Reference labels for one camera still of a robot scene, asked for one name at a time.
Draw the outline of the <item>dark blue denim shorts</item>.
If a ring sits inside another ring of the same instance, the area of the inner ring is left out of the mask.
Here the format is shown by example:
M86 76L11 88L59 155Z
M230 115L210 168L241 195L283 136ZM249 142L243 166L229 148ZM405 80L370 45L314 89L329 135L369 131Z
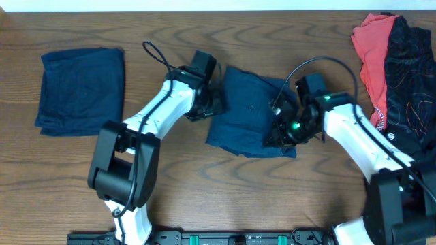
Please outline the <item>dark blue denim shorts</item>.
M212 117L206 143L247 158L296 157L296 149L265 147L275 115L269 103L284 80L227 66L223 79L225 113Z

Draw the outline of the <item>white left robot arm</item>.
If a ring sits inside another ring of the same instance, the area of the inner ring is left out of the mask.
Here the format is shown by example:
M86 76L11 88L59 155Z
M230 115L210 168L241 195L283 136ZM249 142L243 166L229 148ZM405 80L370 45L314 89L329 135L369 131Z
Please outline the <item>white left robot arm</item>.
M211 88L213 69L182 66L165 76L161 90L137 114L101 128L88 186L104 200L120 244L145 244L152 231L146 203L157 180L162 139L182 116L201 120L220 104Z

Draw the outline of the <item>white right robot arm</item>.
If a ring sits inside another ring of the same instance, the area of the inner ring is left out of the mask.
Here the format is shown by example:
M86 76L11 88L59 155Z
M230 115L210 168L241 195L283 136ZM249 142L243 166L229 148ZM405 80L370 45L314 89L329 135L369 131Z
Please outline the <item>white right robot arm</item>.
M425 244L435 236L435 166L416 163L364 117L347 93L302 96L303 111L283 95L266 146L304 144L317 133L338 142L367 182L362 216L333 229L335 244Z

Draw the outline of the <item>red orange garment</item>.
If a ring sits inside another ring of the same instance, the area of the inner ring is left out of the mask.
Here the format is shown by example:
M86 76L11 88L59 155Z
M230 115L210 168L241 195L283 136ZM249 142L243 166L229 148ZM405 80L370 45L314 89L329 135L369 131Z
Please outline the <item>red orange garment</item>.
M374 107L370 122L379 131L384 131L388 124L384 62L389 36L397 18L397 15L369 14L359 27L353 29L351 36L356 54L362 61L360 78Z

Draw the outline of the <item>folded dark blue shorts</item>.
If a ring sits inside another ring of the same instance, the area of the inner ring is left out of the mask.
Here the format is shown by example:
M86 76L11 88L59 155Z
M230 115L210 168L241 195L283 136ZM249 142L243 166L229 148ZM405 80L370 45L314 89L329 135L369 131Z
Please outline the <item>folded dark blue shorts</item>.
M81 48L41 56L44 72L35 126L53 137L97 135L121 122L125 56L118 48Z

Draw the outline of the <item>black patterned garment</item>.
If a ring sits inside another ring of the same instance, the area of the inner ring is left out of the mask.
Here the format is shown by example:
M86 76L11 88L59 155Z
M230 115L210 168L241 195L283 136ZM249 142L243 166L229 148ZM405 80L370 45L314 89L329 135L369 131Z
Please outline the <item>black patterned garment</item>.
M435 60L431 32L395 18L384 62L388 124L422 143L435 130Z

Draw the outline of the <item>black garment with white logo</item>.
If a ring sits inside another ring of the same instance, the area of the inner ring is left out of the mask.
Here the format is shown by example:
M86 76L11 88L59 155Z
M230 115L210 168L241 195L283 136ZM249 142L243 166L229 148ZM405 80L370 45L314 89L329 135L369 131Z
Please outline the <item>black garment with white logo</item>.
M418 137L407 127L390 125L385 136L392 145L409 155L416 163L435 164L435 129Z

